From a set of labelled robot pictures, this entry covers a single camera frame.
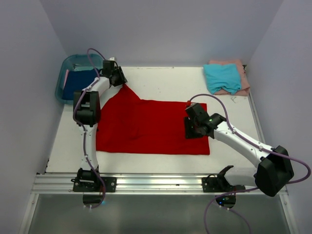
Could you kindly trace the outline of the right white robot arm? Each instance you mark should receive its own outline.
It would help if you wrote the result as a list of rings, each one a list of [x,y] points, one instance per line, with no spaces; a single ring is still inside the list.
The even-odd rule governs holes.
[[[255,186],[273,197],[293,178],[293,167],[285,148],[272,148],[235,127],[229,127],[225,117],[217,113],[209,115],[199,103],[188,104],[185,112],[187,139],[208,136],[228,145],[253,165],[252,168],[229,165],[218,174],[204,177],[203,191],[232,192]]]

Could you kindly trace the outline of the red t shirt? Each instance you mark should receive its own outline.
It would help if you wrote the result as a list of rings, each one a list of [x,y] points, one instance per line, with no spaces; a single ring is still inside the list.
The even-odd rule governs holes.
[[[101,109],[96,150],[108,153],[209,155],[206,136],[187,139],[185,102],[141,99],[123,85]]]

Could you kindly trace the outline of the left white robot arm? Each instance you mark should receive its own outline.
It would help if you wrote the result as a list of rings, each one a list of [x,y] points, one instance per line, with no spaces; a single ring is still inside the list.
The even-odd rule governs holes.
[[[80,91],[74,92],[73,120],[82,136],[83,156],[78,179],[94,192],[101,187],[96,155],[96,133],[101,118],[101,96],[112,87],[127,83],[127,79],[114,58],[103,61],[102,73],[96,72],[94,80]]]

